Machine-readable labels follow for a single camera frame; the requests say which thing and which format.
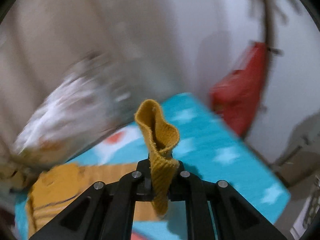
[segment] blue tablecloth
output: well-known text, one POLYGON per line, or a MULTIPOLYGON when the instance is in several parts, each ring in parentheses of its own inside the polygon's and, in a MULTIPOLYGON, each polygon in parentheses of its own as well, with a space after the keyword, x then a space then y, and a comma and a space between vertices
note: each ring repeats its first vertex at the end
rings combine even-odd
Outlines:
MULTIPOLYGON (((218 116, 190 94, 173 96, 162 106, 167 121, 180 131, 180 142, 172 153, 173 157, 203 180, 228 181, 274 223, 289 201, 290 194, 271 171, 218 116)), ((148 157, 135 123, 119 130, 111 141, 113 143, 108 140, 101 142, 71 162, 80 165, 134 163, 148 157)), ((22 240, 26 240, 28 235, 25 203, 26 195, 21 195, 16 204, 16 223, 22 240)), ((187 239, 184 202, 170 203, 167 218, 157 222, 134 222, 133 231, 153 240, 187 239)))

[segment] beige curtain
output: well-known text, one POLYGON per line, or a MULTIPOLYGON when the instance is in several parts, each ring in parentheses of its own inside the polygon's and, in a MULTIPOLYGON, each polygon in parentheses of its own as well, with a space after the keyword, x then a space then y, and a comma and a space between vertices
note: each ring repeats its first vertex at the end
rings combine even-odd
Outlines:
POLYGON ((0 153, 70 66, 90 52, 120 62, 146 97, 182 91, 163 0, 17 0, 0 25, 0 153))

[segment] yellow garment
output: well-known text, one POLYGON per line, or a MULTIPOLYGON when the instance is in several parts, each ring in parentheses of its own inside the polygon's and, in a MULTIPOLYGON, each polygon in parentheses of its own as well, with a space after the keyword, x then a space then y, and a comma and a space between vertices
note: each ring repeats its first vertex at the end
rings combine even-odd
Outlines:
MULTIPOLYGON (((66 208, 96 181, 106 184, 118 181, 135 171, 136 163, 102 166, 64 164, 40 174, 28 194, 26 205, 29 237, 66 208)), ((135 221, 158 220, 150 202, 137 202, 135 221)))
POLYGON ((155 192, 152 204, 158 215, 164 215, 168 210, 168 189, 179 167, 179 162, 171 154, 179 142, 179 131, 165 121, 161 106, 151 99, 140 105, 135 121, 149 150, 151 181, 155 192))

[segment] red bag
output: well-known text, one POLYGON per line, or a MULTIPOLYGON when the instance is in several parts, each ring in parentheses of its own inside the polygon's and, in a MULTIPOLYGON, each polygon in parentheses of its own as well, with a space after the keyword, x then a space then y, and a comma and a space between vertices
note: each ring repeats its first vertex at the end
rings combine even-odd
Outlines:
POLYGON ((247 50, 242 70, 235 70, 210 91, 211 107, 239 136, 244 135, 257 111, 265 83, 267 47, 255 42, 247 50))

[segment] white plastic bag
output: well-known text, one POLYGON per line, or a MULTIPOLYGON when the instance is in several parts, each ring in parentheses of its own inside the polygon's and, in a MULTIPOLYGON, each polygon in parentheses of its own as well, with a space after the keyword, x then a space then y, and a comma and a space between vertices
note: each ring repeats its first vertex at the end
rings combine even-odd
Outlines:
POLYGON ((18 135, 13 159, 50 168, 81 152, 110 127, 106 94, 96 66, 77 63, 18 135))

